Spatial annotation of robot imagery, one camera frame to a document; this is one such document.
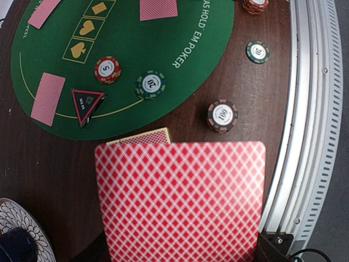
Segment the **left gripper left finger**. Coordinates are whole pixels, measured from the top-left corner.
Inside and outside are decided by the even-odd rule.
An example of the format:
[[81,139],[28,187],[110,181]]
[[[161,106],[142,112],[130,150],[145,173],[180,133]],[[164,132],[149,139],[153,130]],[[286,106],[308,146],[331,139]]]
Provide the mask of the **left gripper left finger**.
[[109,253],[105,234],[99,234],[82,252],[70,259],[71,262],[99,261]]

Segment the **red-backed card deck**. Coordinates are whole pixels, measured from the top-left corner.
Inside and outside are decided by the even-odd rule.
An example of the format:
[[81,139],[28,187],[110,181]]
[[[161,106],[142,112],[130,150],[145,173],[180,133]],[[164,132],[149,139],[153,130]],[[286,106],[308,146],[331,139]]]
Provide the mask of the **red-backed card deck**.
[[253,261],[264,143],[101,144],[94,156],[112,261]]

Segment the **black 100 chip stack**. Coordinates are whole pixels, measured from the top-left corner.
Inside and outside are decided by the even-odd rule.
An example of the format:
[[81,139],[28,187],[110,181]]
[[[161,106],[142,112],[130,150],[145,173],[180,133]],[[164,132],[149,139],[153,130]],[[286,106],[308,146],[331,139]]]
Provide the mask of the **black 100 chip stack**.
[[237,120],[237,107],[227,99],[216,100],[208,107],[207,124],[211,130],[227,133],[236,125]]

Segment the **dealt card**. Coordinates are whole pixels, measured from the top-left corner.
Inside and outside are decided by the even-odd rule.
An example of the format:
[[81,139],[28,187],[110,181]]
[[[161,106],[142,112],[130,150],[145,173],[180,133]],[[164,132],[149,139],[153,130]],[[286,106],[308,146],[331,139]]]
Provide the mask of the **dealt card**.
[[41,29],[60,2],[61,0],[43,0],[28,20],[28,23],[36,29]]
[[140,21],[178,16],[177,0],[140,0]]
[[53,125],[64,84],[64,77],[43,73],[32,107],[32,119],[49,127]]

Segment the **green 20 chip stack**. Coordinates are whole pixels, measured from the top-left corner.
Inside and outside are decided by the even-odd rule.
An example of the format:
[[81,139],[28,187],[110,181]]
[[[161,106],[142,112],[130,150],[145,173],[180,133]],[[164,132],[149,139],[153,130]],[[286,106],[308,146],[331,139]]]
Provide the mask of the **green 20 chip stack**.
[[246,46],[246,55],[256,64],[264,64],[270,58],[270,50],[263,42],[253,40]]

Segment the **orange 5 chip stack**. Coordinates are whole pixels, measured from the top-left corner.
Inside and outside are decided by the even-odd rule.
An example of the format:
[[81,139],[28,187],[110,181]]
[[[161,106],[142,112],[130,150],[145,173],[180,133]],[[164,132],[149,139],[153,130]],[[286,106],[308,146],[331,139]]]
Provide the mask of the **orange 5 chip stack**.
[[242,6],[253,15],[261,15],[268,7],[269,0],[243,0]]

